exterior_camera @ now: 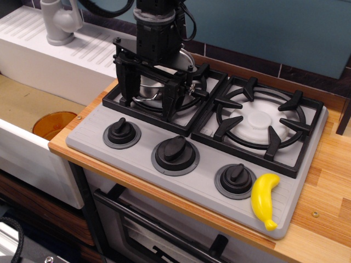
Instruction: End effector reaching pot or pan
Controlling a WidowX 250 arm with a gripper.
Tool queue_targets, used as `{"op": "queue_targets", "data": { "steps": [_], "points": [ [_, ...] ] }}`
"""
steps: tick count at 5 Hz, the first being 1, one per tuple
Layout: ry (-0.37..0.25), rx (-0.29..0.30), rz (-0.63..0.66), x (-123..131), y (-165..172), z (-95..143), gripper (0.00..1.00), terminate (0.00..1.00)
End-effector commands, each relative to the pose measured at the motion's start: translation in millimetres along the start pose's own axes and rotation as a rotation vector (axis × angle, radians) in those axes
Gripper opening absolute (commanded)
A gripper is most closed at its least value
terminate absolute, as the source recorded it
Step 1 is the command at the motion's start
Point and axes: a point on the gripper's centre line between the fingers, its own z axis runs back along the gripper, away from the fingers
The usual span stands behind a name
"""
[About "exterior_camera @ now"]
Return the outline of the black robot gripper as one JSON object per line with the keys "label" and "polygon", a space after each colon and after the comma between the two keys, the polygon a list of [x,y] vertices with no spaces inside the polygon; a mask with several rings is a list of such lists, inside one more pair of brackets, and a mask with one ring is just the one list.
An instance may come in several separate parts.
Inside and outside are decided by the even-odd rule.
{"label": "black robot gripper", "polygon": [[141,75],[164,84],[162,120],[170,122],[189,85],[192,72],[180,58],[183,40],[175,22],[164,25],[137,22],[137,38],[115,38],[115,64],[122,106],[129,106],[140,92]]}

